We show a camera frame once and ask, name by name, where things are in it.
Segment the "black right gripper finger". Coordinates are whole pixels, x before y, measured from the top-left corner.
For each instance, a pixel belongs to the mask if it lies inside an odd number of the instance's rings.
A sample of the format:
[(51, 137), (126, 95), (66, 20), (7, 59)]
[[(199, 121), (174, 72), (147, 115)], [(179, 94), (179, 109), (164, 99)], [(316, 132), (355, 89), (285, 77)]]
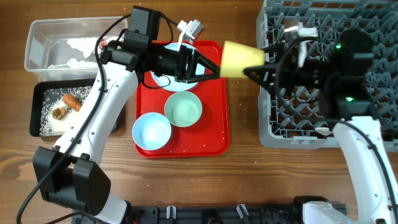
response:
[(261, 48), (261, 50), (263, 50), (266, 54), (269, 54), (269, 57), (274, 57), (274, 54), (278, 53), (280, 50), (280, 44), (279, 43), (272, 44), (268, 47)]
[(246, 67), (243, 73), (264, 89), (274, 90), (276, 68), (276, 63), (268, 63), (265, 65)]

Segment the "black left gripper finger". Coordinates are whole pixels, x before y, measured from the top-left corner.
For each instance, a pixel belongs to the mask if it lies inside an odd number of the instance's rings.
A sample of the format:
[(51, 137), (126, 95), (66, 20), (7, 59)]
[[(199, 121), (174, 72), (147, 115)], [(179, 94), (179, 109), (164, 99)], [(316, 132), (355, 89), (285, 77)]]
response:
[(199, 51), (194, 52), (194, 59), (199, 63), (200, 65), (204, 66), (205, 68), (209, 70), (220, 70), (220, 66), (214, 63), (212, 60), (204, 56), (202, 53)]
[(216, 80), (219, 79), (219, 73), (211, 73), (211, 74), (202, 74), (202, 75), (194, 75), (192, 77), (187, 78), (186, 83), (197, 83), (203, 82), (207, 80)]

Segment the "mint green bowl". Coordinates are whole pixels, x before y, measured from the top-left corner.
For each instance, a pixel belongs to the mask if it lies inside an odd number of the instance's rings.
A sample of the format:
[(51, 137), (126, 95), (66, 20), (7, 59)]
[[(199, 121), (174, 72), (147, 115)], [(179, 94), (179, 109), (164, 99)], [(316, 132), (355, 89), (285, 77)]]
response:
[(164, 106), (165, 117), (171, 124), (179, 128), (194, 125), (203, 112), (203, 105), (199, 97), (189, 91), (172, 94)]

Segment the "yellow plastic cup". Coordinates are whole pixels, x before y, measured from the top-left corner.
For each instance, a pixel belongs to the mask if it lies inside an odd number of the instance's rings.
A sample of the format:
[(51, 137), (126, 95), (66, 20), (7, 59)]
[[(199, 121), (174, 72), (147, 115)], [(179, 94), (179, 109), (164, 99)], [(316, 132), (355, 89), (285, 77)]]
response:
[(265, 62), (263, 50), (247, 45), (225, 41), (220, 65), (220, 77), (247, 78), (246, 67), (263, 65)]

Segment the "light blue bowl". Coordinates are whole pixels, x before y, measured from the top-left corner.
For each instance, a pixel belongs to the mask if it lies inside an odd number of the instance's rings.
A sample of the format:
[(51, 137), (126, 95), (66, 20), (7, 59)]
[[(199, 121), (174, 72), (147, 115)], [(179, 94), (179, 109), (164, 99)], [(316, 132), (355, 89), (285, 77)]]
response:
[(132, 127), (132, 137), (137, 146), (155, 151), (165, 146), (172, 133), (168, 119), (160, 113), (146, 113), (136, 119)]

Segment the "white napkin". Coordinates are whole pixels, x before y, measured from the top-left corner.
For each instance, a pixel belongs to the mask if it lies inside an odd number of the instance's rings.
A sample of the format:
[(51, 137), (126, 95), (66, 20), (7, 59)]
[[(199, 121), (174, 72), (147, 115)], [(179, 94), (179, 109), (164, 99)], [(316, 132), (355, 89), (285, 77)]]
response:
[(67, 44), (71, 48), (80, 51), (85, 59), (93, 61), (95, 59), (95, 52), (100, 50), (100, 46), (96, 46), (97, 40), (95, 37), (76, 38), (67, 40)]
[(95, 68), (95, 67), (97, 67), (96, 62), (88, 62), (85, 60), (78, 61), (75, 58), (71, 58), (64, 64), (59, 64), (59, 65), (51, 64), (47, 68), (48, 69), (61, 69), (61, 68), (79, 69), (79, 68)]

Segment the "orange carrot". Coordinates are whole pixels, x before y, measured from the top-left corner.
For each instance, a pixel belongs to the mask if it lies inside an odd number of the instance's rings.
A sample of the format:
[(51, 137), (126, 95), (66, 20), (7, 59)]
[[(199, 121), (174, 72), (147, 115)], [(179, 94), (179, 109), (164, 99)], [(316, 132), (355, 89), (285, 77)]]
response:
[(63, 96), (63, 102), (75, 111), (80, 111), (82, 103), (78, 98), (71, 94), (66, 94)]

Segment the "brown food scrap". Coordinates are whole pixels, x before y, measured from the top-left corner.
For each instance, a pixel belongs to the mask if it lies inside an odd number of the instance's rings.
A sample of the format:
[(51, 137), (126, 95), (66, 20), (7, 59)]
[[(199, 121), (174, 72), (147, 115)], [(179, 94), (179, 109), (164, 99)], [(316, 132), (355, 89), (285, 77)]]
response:
[(52, 111), (52, 118), (56, 120), (62, 120), (63, 117), (68, 113), (66, 108), (56, 108)]

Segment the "white rice pile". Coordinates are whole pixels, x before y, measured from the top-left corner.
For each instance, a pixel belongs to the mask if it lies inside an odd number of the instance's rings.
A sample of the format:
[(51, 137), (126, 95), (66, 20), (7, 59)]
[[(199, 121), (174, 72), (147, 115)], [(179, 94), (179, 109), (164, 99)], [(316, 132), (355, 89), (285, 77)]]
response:
[[(71, 94), (83, 104), (90, 90), (90, 86), (45, 90), (40, 116), (39, 136), (59, 136), (67, 131), (72, 122), (78, 120), (78, 112), (63, 102), (63, 96)], [(63, 108), (67, 111), (60, 120), (52, 116), (52, 111), (58, 108)]]

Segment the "red foil wrapper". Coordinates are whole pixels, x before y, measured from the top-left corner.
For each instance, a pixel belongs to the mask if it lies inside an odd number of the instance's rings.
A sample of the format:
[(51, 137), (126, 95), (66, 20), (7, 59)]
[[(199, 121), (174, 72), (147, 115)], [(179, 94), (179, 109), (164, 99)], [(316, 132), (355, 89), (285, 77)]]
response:
[(102, 49), (104, 49), (106, 46), (107, 46), (107, 41), (105, 41), (105, 40), (102, 40), (100, 43), (99, 43), (99, 46), (98, 46), (98, 48), (100, 49), (100, 50), (102, 50)]

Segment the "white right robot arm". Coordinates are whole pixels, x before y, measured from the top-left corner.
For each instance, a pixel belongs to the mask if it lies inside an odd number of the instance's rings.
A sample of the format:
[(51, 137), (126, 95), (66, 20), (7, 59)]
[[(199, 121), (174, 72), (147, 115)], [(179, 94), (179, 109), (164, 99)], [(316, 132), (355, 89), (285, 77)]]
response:
[[(374, 58), (372, 38), (359, 29), (343, 31), (327, 62), (299, 64), (299, 45), (316, 37), (298, 37), (279, 52), (275, 63), (243, 69), (257, 84), (302, 120), (326, 122), (343, 151), (354, 186), (359, 223), (397, 223), (397, 181), (381, 136), (381, 122), (363, 81)], [(280, 94), (295, 86), (318, 89), (322, 117), (296, 112)]]

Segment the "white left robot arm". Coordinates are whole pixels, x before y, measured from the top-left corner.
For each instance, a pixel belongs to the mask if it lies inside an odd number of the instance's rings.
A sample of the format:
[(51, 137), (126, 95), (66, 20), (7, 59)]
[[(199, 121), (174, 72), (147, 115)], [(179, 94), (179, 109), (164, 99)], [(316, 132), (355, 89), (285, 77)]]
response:
[(131, 204), (111, 193), (100, 168), (104, 146), (129, 97), (144, 75), (173, 76), (183, 83), (217, 79), (220, 67), (196, 50), (180, 45), (169, 50), (157, 41), (162, 12), (134, 6), (129, 27), (103, 50), (95, 49), (98, 74), (78, 119), (53, 148), (40, 147), (33, 157), (34, 192), (96, 223), (132, 221)]

